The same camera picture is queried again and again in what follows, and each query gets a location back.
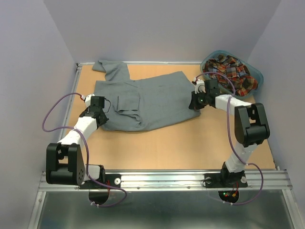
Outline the grey long sleeve shirt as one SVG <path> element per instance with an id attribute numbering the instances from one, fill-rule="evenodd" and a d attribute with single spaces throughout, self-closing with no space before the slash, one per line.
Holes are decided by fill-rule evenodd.
<path id="1" fill-rule="evenodd" d="M 100 60 L 92 69 L 105 73 L 103 81 L 96 81 L 94 95 L 111 102 L 104 131 L 151 131 L 201 114 L 189 109 L 194 86 L 182 71 L 132 80 L 124 62 Z"/>

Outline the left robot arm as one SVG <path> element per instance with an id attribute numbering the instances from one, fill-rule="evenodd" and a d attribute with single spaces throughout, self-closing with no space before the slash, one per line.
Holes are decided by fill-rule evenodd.
<path id="1" fill-rule="evenodd" d="M 74 127 L 64 126 L 70 132 L 57 143 L 46 148 L 46 181 L 48 184 L 80 186 L 86 181 L 101 188 L 106 183 L 103 166 L 89 164 L 90 135 L 108 121 L 103 109 L 103 96 L 80 96 L 86 109 L 80 114 Z"/>

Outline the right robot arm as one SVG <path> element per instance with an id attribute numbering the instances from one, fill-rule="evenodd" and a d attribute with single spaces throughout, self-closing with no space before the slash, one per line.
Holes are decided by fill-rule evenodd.
<path id="1" fill-rule="evenodd" d="M 226 111 L 234 116 L 234 135 L 236 144 L 231 144 L 232 154 L 223 163 L 219 173 L 204 175 L 206 188 L 229 188 L 239 185 L 247 187 L 244 168 L 258 145 L 270 136 L 269 124 L 263 104 L 248 103 L 222 94 L 216 80 L 198 80 L 192 82 L 195 90 L 191 94 L 189 109 L 200 110 L 207 105 Z"/>

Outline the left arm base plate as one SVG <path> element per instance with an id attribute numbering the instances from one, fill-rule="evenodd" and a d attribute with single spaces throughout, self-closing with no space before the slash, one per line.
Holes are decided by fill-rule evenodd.
<path id="1" fill-rule="evenodd" d="M 100 183 L 103 183 L 112 187 L 121 187 L 121 175 L 120 174 L 105 174 L 97 180 Z M 91 179 L 84 181 L 83 184 L 79 186 L 79 189 L 106 189 L 107 187 L 101 186 Z"/>

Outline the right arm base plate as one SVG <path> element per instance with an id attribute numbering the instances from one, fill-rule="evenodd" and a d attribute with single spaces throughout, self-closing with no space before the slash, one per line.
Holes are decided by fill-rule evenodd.
<path id="1" fill-rule="evenodd" d="M 242 177 L 245 177 L 244 173 L 205 173 L 204 182 L 206 188 L 244 188 L 248 187 L 248 183 L 242 182 Z"/>

